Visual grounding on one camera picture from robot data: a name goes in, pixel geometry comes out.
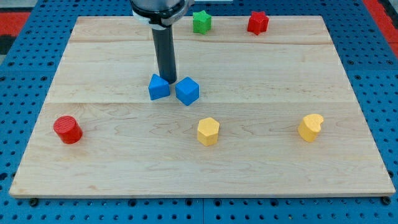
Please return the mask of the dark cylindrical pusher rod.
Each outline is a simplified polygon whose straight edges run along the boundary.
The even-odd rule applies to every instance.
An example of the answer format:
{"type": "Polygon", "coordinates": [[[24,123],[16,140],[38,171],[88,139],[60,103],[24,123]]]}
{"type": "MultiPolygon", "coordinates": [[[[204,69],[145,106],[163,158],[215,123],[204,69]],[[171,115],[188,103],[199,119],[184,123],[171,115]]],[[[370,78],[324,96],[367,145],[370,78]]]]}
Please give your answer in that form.
{"type": "Polygon", "coordinates": [[[152,29],[152,36],[159,75],[169,84],[173,84],[177,80],[177,69],[172,28],[152,29]]]}

